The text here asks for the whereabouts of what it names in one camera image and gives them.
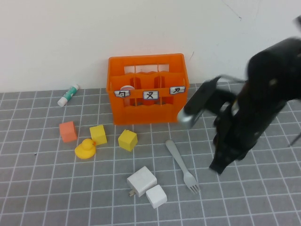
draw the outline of glue stick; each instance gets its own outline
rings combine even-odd
[[[57,102],[58,105],[64,107],[65,104],[71,99],[71,97],[76,94],[77,90],[79,89],[78,85],[73,85],[65,94],[61,97],[61,99]]]
[[[126,85],[120,88],[120,90],[134,90],[135,88],[130,86],[130,85]],[[129,98],[125,98],[124,100],[124,106],[130,106],[131,102]]]

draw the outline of white cube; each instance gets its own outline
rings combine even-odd
[[[148,189],[157,184],[157,178],[146,166],[143,166],[140,170],[127,178],[127,184],[135,191],[138,197],[140,197]]]
[[[147,190],[146,196],[153,208],[157,208],[167,202],[167,196],[160,185],[156,185],[150,190]]]

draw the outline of label on crate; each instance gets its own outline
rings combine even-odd
[[[170,94],[184,93],[185,86],[173,86],[169,89]]]
[[[143,99],[144,100],[157,100],[157,99],[159,99],[159,92],[158,91],[144,91]]]
[[[121,98],[128,97],[129,95],[131,95],[129,90],[117,90],[117,91],[114,91],[114,94],[115,94],[115,96],[121,97]]]

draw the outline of white wall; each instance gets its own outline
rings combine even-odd
[[[105,87],[109,57],[178,52],[190,82],[243,78],[300,35],[299,14],[300,0],[1,0],[0,92]]]

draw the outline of white fork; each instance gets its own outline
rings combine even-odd
[[[177,149],[177,147],[175,146],[174,142],[172,140],[167,140],[165,142],[166,147],[168,148],[169,152],[171,153],[171,155],[174,157],[174,159],[176,160],[176,162],[179,164],[181,170],[184,173],[184,182],[186,184],[186,186],[193,192],[193,193],[198,193],[199,192],[199,186],[198,183],[196,181],[196,179],[194,178],[194,176],[189,173],[187,167],[185,166],[182,157],[180,156],[180,153]]]

